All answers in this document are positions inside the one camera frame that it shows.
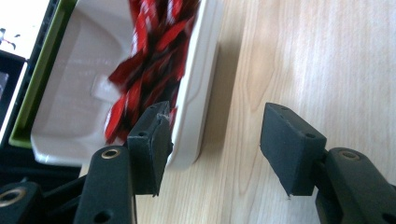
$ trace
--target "white plastic tray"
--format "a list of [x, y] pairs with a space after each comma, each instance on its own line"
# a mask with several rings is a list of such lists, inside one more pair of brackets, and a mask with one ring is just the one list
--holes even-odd
[[[177, 97], [168, 167], [185, 169], [199, 155], [221, 16], [220, 1], [201, 1]], [[95, 95], [98, 80], [128, 55], [132, 31], [127, 1], [78, 1], [35, 117], [31, 140], [37, 161], [80, 166], [105, 145], [104, 120], [117, 96], [104, 101]]]

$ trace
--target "black clamp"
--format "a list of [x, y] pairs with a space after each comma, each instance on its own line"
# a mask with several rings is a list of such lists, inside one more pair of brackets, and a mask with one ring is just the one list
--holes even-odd
[[136, 194], [159, 195], [172, 152], [169, 104], [150, 106], [122, 146], [93, 154], [90, 170], [50, 192], [32, 182], [0, 189], [2, 223], [136, 223]]
[[288, 195], [318, 187], [321, 223], [396, 223], [396, 188], [358, 151], [325, 146], [326, 137], [292, 110], [266, 104], [262, 154]]

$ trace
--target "metal rivet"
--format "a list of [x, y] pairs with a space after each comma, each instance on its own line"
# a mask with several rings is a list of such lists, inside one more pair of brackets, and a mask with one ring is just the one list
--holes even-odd
[[338, 152], [344, 159], [350, 160], [350, 161], [359, 161], [361, 157], [357, 155], [356, 153], [353, 153], [351, 151], [346, 151], [346, 150], [340, 150]]
[[102, 153], [102, 158], [103, 159], [113, 159], [116, 158], [120, 155], [120, 151], [118, 149], [115, 148], [111, 148], [109, 150], [106, 150]]
[[0, 194], [0, 207], [6, 207], [16, 203], [26, 194], [25, 188], [15, 188]]

